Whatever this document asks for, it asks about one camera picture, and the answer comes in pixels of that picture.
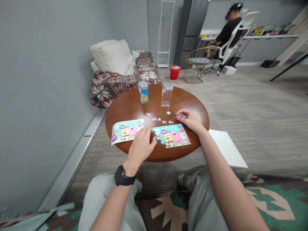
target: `puzzle picture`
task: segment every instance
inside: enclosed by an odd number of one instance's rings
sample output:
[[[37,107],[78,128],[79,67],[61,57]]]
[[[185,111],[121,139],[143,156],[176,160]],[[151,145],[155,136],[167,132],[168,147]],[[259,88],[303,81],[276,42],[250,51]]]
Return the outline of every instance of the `puzzle picture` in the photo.
[[[155,132],[156,139],[159,140],[162,144],[164,144],[166,148],[173,148],[191,144],[181,124],[155,127],[152,131]]]
[[[144,127],[143,119],[115,123],[112,127],[111,145],[133,140],[137,132]]]

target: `patterned blanket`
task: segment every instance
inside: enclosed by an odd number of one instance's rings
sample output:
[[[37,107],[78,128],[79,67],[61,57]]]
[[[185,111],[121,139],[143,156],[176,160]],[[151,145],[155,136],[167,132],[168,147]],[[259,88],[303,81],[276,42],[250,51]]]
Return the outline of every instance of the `patterned blanket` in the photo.
[[[249,175],[241,181],[270,230],[308,230],[308,178]],[[188,229],[190,196],[191,193],[187,191],[169,191],[146,198],[136,198],[135,203],[148,231],[184,231]],[[40,230],[77,231],[82,203],[75,203],[74,209],[68,208],[68,205],[70,204],[58,207],[58,211],[50,215]],[[4,221],[0,219],[0,228],[25,222],[24,220],[34,215],[36,214]]]
[[[136,59],[133,75],[120,75],[115,72],[97,71],[91,83],[91,103],[106,110],[116,97],[123,92],[135,88],[141,81],[148,84],[161,84],[153,56],[150,52],[142,52]]]

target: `black shirt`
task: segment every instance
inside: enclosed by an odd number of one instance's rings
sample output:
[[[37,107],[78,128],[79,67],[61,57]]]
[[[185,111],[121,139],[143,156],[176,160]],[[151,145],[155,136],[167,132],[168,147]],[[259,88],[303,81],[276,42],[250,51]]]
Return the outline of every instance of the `black shirt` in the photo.
[[[217,37],[216,41],[221,42],[219,44],[220,47],[222,47],[223,45],[225,45],[229,39],[231,38],[231,34],[234,31],[235,27],[241,22],[242,18],[238,17],[230,22],[228,22],[224,28],[222,29],[222,31],[220,32],[219,36]],[[239,37],[241,36],[242,32],[238,31],[235,36],[233,41],[230,44],[230,48],[232,48],[236,42],[238,41]]]

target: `hand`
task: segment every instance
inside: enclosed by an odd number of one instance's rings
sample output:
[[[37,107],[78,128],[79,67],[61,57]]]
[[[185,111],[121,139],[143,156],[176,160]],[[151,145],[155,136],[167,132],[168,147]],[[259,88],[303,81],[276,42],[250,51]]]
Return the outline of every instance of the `hand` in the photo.
[[[193,132],[196,133],[197,135],[206,131],[205,127],[202,125],[202,123],[200,122],[200,120],[198,119],[198,117],[194,112],[182,109],[179,110],[176,113],[176,115],[180,116],[180,118],[177,118],[178,121],[186,124],[187,127],[193,130]]]
[[[135,135],[133,143],[129,148],[127,159],[123,164],[125,176],[135,176],[142,162],[144,162],[153,151],[157,144],[157,140],[156,136],[154,136],[152,143],[150,143],[151,131],[152,128],[144,127]]]

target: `gray refrigerator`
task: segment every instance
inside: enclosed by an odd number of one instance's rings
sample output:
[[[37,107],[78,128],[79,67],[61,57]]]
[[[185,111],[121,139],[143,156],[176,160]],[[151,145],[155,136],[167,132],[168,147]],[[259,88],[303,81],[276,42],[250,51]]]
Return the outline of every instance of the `gray refrigerator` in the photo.
[[[184,0],[174,64],[186,68],[186,55],[198,48],[210,0]]]

